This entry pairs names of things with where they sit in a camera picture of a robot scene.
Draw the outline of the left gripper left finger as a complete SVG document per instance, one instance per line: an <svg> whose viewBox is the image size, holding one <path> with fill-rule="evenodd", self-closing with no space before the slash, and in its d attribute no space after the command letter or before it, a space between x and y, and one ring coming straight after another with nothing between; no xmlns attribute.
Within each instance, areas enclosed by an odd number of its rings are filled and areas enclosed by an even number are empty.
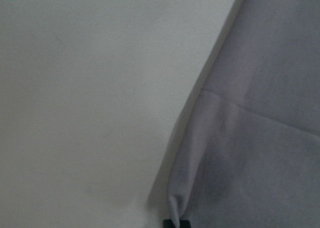
<svg viewBox="0 0 320 228"><path fill-rule="evenodd" d="M164 219L162 222L163 228L173 228L173 222L171 219Z"/></svg>

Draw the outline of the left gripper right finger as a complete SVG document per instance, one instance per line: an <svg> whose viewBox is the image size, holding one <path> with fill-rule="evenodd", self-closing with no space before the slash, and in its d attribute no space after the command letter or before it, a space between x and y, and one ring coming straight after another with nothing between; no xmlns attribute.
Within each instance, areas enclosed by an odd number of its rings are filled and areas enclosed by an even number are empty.
<svg viewBox="0 0 320 228"><path fill-rule="evenodd" d="M179 221L179 228L190 228L190 221L189 220L180 220Z"/></svg>

